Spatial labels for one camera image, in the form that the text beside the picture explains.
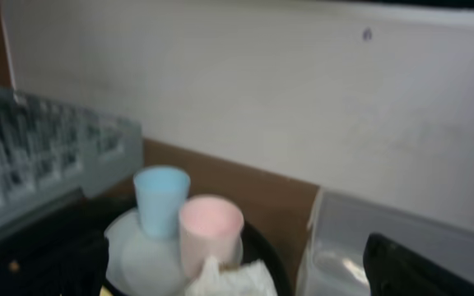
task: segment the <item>white wall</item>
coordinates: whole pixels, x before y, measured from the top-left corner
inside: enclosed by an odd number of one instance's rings
[[[296,0],[2,9],[19,89],[474,229],[474,13]]]

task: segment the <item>crumpled tissue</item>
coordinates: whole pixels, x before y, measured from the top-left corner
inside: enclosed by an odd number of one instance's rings
[[[277,296],[276,287],[262,261],[235,271],[220,271],[219,262],[209,257],[202,273],[184,291],[185,296]]]

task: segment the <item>cup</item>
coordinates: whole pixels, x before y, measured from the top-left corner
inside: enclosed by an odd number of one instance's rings
[[[180,209],[179,223],[180,256],[187,277],[197,276],[209,256],[221,263],[234,259],[244,217],[232,202],[211,195],[192,197]]]
[[[176,235],[179,210],[188,197],[188,174],[171,166],[151,166],[136,173],[133,182],[144,232],[151,238]]]

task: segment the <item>plate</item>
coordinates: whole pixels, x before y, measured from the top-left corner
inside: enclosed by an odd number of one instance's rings
[[[151,239],[139,224],[138,210],[119,216],[105,230],[109,240],[106,279],[129,296],[172,296],[184,289],[188,278],[180,265],[179,238]],[[239,244],[235,262],[243,257]]]

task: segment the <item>dish rack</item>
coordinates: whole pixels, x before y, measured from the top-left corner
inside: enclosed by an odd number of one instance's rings
[[[0,226],[77,188],[94,197],[141,166],[138,124],[0,88]]]

